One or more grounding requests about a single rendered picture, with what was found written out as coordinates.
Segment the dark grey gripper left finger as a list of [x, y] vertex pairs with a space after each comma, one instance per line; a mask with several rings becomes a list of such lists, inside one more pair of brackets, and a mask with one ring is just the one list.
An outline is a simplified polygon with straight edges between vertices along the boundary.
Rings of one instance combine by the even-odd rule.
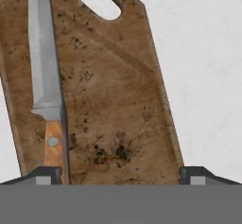
[[61, 167], [39, 166], [23, 177], [2, 182], [2, 185], [59, 185], [62, 184], [61, 175]]

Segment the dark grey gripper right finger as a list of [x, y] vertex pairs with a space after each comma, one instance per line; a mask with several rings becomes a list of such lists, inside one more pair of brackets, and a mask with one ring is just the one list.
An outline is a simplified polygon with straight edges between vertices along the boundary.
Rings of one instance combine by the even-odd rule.
[[239, 182], [225, 179], [214, 175], [207, 168], [203, 166], [184, 166], [179, 170], [180, 179], [179, 184], [184, 185], [218, 185], [229, 184], [239, 185]]

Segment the brown wooden cutting board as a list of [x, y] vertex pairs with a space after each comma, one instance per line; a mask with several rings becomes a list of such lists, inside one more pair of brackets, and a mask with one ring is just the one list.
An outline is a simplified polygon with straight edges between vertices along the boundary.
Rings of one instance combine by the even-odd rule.
[[[52, 0], [74, 184], [175, 184], [179, 142], [140, 0]], [[22, 174], [43, 164], [27, 0], [0, 0], [0, 78]]]

